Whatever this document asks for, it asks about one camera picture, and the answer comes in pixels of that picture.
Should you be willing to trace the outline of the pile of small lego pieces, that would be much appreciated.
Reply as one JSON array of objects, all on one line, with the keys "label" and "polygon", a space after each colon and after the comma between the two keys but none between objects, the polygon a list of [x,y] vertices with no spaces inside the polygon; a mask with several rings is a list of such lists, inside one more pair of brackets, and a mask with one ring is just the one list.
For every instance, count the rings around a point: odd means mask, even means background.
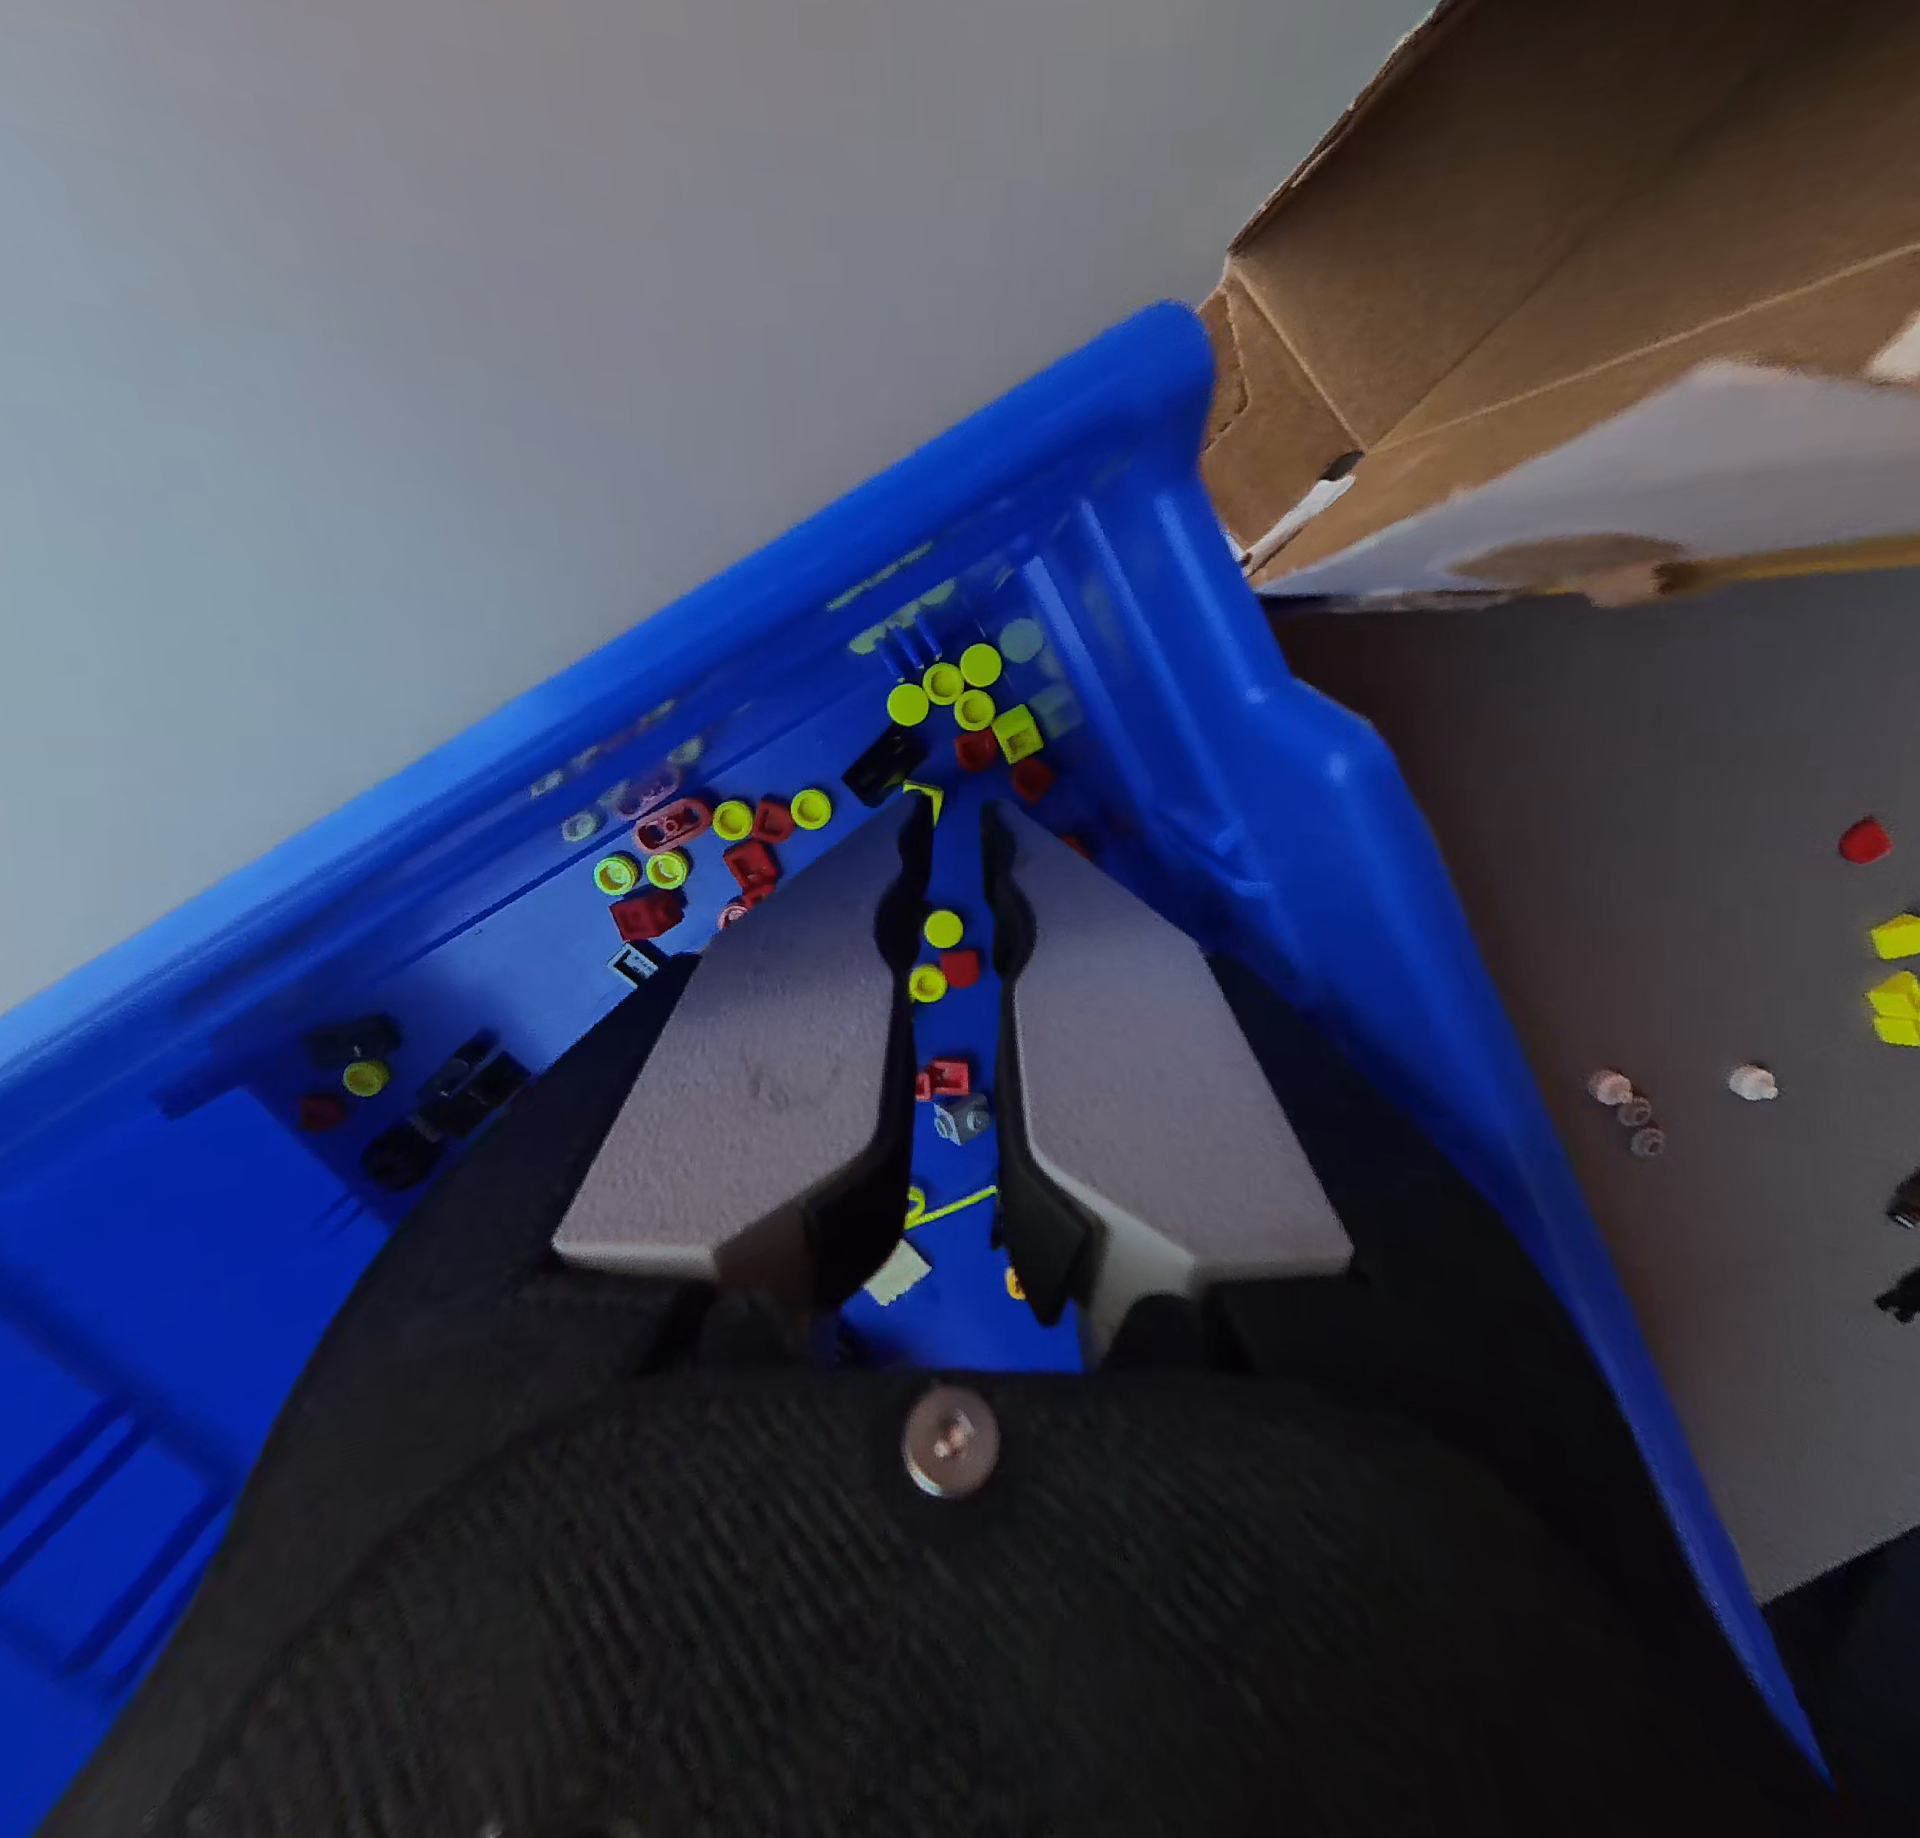
[{"label": "pile of small lego pieces", "polygon": [[[700,751],[686,745],[660,768],[626,780],[564,820],[571,864],[555,872],[564,899],[582,897],[586,882],[596,887],[618,938],[610,964],[631,984],[642,1008],[662,1013],[660,1034],[708,944],[765,901],[780,880],[902,794],[929,794],[940,823],[947,798],[925,768],[937,739],[952,739],[963,774],[982,776],[1008,764],[1011,794],[1045,794],[1052,780],[1042,758],[1045,725],[1014,703],[1005,685],[1014,660],[1011,638],[1005,635],[1000,646],[976,642],[934,656],[919,677],[900,677],[886,698],[886,730],[840,776],[836,790],[791,780],[750,788],[744,778],[730,776],[723,790],[711,794],[696,780]],[[919,960],[910,974],[916,1048],[918,1008],[974,987],[982,974],[982,954],[984,943],[969,936],[961,910],[943,899],[925,901]],[[644,1062],[616,1071],[616,1113],[607,1129],[587,1127],[586,1167],[562,1177],[564,1212],[553,1236]],[[947,1139],[958,1142],[991,1121],[969,1057],[922,1061],[916,1051],[916,1113],[922,1107],[934,1113]],[[905,1230],[886,1263],[864,1282],[874,1296],[927,1217],[925,1191],[913,1183],[913,1157],[916,1121]]]}]

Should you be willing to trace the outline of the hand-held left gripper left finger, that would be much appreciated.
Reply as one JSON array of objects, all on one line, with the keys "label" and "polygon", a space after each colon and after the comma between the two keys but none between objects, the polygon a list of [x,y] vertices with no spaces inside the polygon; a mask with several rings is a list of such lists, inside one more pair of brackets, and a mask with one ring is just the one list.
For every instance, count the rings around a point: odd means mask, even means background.
[{"label": "hand-held left gripper left finger", "polygon": [[572,1267],[842,1304],[905,1230],[934,818],[876,810],[719,933],[553,1248]]}]

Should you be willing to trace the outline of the white paper sheet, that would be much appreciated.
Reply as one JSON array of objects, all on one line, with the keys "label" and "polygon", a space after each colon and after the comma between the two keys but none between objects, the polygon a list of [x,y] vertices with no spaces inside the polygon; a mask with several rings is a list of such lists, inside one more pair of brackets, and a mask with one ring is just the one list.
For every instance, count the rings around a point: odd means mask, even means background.
[{"label": "white paper sheet", "polygon": [[1916,569],[1918,318],[1855,377],[1710,359],[1507,476],[1299,554],[1325,481],[1246,557],[1276,601],[1630,605],[1803,574]]}]

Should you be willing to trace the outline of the blue plastic bin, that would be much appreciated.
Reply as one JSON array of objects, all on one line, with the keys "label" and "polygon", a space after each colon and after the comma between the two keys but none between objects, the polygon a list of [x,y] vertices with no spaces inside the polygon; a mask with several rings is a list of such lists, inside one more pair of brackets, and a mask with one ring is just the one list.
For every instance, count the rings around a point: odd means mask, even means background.
[{"label": "blue plastic bin", "polygon": [[415,1194],[305,1135],[303,1034],[394,1011],[531,1067],[616,1002],[600,787],[838,782],[882,689],[1008,667],[1098,864],[1278,984],[1574,1309],[1721,1632],[1815,1739],[1387,748],[1286,670],[1199,481],[1204,340],[1154,307],[4,1018],[4,1833],[84,1773],[205,1581],[350,1267]]}]

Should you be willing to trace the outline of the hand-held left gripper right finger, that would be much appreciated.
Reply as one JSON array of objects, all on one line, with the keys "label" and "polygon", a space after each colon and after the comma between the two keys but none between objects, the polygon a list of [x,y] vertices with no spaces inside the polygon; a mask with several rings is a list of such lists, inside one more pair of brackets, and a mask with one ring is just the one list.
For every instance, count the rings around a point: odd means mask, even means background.
[{"label": "hand-held left gripper right finger", "polygon": [[979,818],[996,1224],[1032,1313],[1104,1356],[1150,1298],[1345,1279],[1354,1243],[1203,947],[1004,802]]}]

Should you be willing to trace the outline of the brown cardboard box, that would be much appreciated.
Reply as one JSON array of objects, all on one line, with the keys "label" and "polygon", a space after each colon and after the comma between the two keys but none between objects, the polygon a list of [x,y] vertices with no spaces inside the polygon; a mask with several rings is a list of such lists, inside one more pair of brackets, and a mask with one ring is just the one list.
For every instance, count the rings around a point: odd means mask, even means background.
[{"label": "brown cardboard box", "polygon": [[1507,476],[1701,361],[1918,308],[1918,0],[1443,0],[1231,245],[1203,456],[1244,563]]}]

